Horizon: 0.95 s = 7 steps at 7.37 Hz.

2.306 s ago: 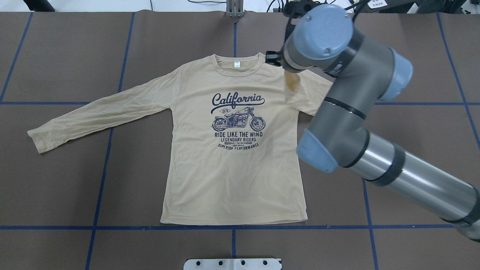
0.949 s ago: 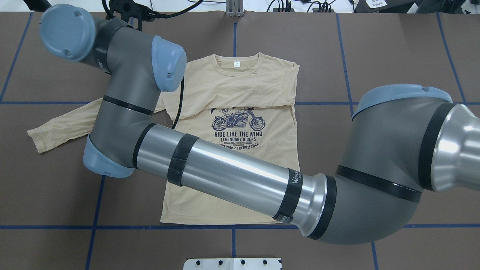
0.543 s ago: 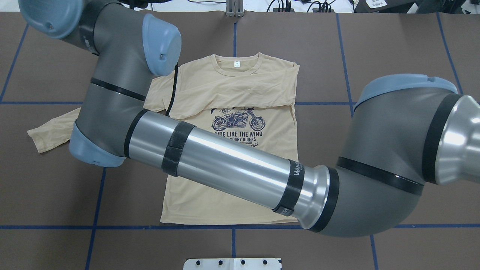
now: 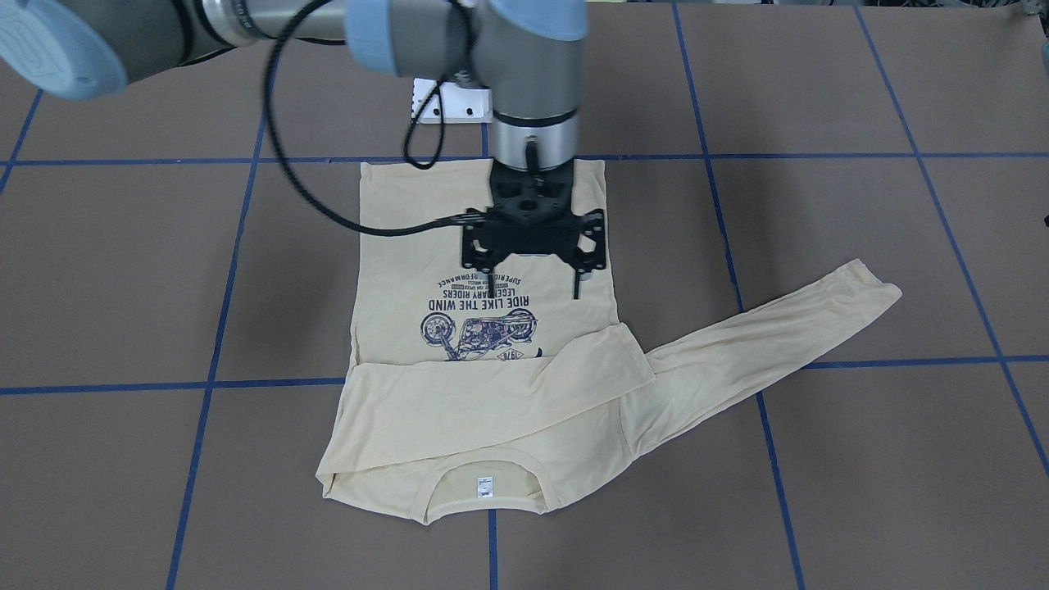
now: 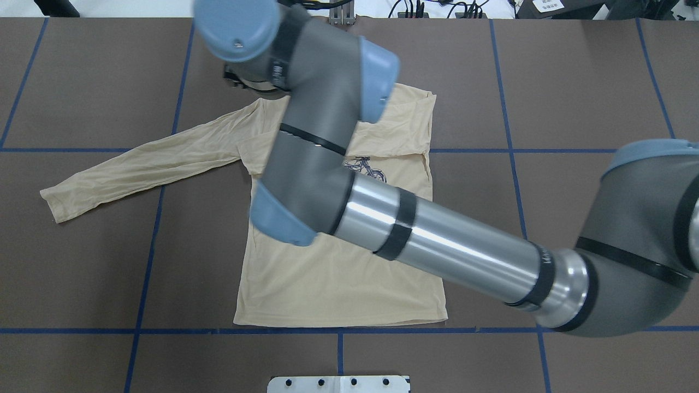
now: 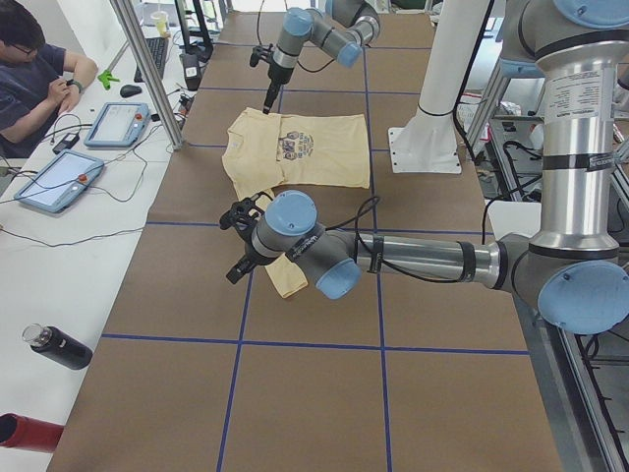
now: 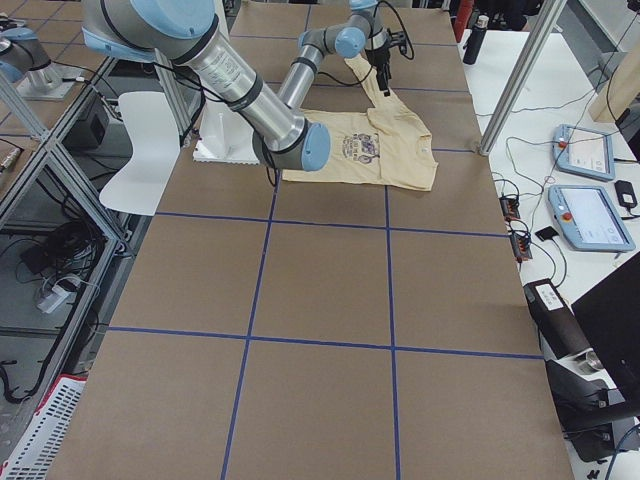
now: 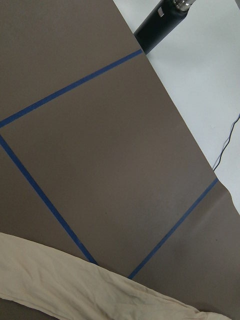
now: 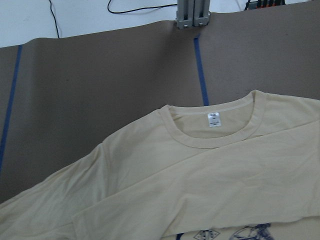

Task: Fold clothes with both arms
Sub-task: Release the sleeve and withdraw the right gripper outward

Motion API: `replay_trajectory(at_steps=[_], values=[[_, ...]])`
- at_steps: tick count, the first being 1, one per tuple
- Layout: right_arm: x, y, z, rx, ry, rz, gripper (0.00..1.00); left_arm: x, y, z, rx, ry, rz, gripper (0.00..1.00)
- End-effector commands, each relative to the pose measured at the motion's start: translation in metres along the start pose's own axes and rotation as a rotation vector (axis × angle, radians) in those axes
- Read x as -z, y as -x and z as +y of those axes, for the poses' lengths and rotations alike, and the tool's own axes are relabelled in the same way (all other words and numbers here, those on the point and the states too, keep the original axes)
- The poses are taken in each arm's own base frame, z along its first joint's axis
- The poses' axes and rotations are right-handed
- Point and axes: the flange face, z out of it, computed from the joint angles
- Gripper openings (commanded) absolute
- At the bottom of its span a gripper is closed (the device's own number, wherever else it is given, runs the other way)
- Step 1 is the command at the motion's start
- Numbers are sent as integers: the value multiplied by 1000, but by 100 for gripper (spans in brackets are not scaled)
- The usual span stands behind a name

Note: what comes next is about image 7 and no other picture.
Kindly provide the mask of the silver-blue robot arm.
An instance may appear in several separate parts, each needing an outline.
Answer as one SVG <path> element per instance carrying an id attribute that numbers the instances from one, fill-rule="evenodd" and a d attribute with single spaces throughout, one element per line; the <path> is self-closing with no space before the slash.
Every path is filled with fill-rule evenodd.
<path id="1" fill-rule="evenodd" d="M 351 15 L 342 24 L 311 29 L 299 38 L 299 53 L 279 88 L 279 98 L 290 108 L 303 103 L 323 60 L 329 55 L 352 59 L 365 53 L 375 69 L 379 90 L 390 95 L 391 33 L 384 28 L 379 1 L 350 1 Z"/>
<path id="2" fill-rule="evenodd" d="M 219 32 L 212 1 L 84 1 L 86 45 L 106 56 L 151 63 L 161 52 L 193 70 L 202 84 L 254 130 L 263 162 L 317 171 L 330 155 L 329 131 L 287 106 Z"/>

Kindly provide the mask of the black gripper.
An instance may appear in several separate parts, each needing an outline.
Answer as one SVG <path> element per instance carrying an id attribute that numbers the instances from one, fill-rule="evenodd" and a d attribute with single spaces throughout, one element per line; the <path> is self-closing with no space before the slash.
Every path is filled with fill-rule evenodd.
<path id="1" fill-rule="evenodd" d="M 376 69 L 378 87 L 385 97 L 390 96 L 390 43 L 389 29 L 382 28 L 367 40 L 365 46 L 367 60 Z"/>

